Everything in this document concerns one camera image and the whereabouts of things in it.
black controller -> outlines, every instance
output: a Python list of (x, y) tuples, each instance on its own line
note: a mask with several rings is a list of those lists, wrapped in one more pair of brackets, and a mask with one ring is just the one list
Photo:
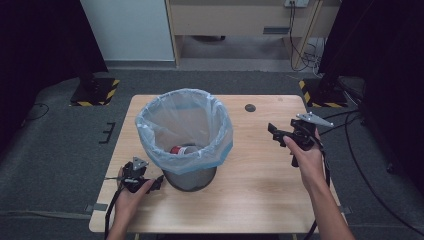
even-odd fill
[[(125, 164), (124, 168), (122, 169), (122, 185), (124, 185), (132, 193), (137, 192), (145, 182), (150, 180), (143, 177), (147, 169), (146, 166), (147, 162), (138, 158), (135, 158), (134, 162), (128, 162)], [(147, 194), (150, 193), (150, 191), (159, 190), (163, 182), (163, 178), (163, 175), (158, 177), (147, 191)]]
[[(294, 128), (293, 133), (278, 130), (274, 125), (268, 123), (268, 132), (272, 133), (272, 139), (278, 141), (281, 147), (286, 147), (283, 140), (284, 136), (288, 136), (304, 151), (308, 151), (315, 144), (315, 129), (314, 123), (306, 122), (304, 120), (292, 119), (290, 126)], [(292, 166), (299, 167), (296, 157), (293, 155)]]

white wall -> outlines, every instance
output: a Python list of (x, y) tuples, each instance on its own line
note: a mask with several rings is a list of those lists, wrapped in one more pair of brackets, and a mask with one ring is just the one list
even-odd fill
[(165, 0), (81, 4), (106, 61), (174, 61)]

table top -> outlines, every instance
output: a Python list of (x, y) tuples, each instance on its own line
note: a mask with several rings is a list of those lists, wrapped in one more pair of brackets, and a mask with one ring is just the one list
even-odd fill
[[(299, 96), (214, 95), (227, 108), (234, 128), (234, 146), (217, 168), (213, 181), (197, 192), (182, 192), (166, 179), (159, 191), (143, 198), (128, 228), (138, 233), (300, 233), (308, 232), (314, 214), (292, 156), (267, 131), (268, 123), (291, 132), (290, 120), (305, 113)], [(162, 175), (147, 157), (135, 117), (155, 95), (132, 98), (106, 177), (115, 177), (133, 156), (150, 164), (146, 178)], [(253, 104), (256, 111), (247, 112)], [(116, 182), (105, 180), (97, 203), (109, 204)], [(339, 200), (333, 185), (331, 191)], [(93, 212), (90, 230), (103, 232), (105, 211)]]

black stand base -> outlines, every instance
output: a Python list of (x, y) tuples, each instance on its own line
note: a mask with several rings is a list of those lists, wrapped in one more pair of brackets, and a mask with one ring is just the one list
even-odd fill
[(300, 82), (308, 107), (347, 107), (342, 90), (323, 90), (320, 82), (319, 78), (303, 79)]
[(93, 85), (80, 82), (71, 98), (72, 106), (107, 105), (118, 86), (119, 80), (114, 78), (95, 78)]

hazard tape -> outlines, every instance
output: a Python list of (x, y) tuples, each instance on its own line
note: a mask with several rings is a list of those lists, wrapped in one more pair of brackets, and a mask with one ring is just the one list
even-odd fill
[(89, 106), (104, 106), (109, 105), (110, 101), (112, 100), (113, 95), (115, 95), (116, 88), (118, 87), (118, 83), (120, 80), (115, 79), (113, 81), (112, 86), (110, 87), (110, 90), (104, 99), (104, 101), (77, 101), (74, 103), (71, 103), (70, 106), (82, 106), (82, 107), (89, 107)]
[(299, 82), (300, 89), (302, 89), (303, 97), (305, 98), (306, 105), (308, 107), (333, 107), (333, 108), (339, 108), (339, 107), (347, 107), (347, 104), (340, 104), (340, 103), (317, 103), (314, 102), (311, 99), (311, 95), (308, 92), (308, 89), (306, 88), (305, 82), (300, 81)]

